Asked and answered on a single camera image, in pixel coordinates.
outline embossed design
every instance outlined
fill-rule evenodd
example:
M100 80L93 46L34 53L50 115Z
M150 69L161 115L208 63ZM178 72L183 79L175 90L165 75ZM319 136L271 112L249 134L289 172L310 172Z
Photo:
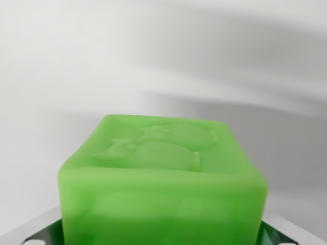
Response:
M154 125L139 130L140 137L112 139L106 151L94 155L99 165L199 172L199 150L215 146L219 141L216 130L187 123Z

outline soap top surface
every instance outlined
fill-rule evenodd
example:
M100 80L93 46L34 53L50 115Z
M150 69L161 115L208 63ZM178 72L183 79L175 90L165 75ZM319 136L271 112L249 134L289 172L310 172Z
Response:
M260 174L223 122L135 115L105 116L64 166Z

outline green soap bar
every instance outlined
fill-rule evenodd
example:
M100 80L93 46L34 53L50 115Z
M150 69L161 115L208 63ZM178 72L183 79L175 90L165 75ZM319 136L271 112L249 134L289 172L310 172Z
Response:
M254 245L267 183L223 122L108 115L59 190L66 245Z

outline white backdrop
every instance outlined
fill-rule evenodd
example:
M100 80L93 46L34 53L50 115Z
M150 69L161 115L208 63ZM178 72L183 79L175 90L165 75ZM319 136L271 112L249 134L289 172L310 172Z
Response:
M59 205L105 114L227 122L267 209L327 240L325 1L0 0L0 234Z

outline green translucent cube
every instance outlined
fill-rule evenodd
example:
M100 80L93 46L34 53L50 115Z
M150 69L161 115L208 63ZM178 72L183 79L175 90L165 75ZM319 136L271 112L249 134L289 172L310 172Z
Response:
M108 115L59 190L66 245L254 245L267 183L223 122Z

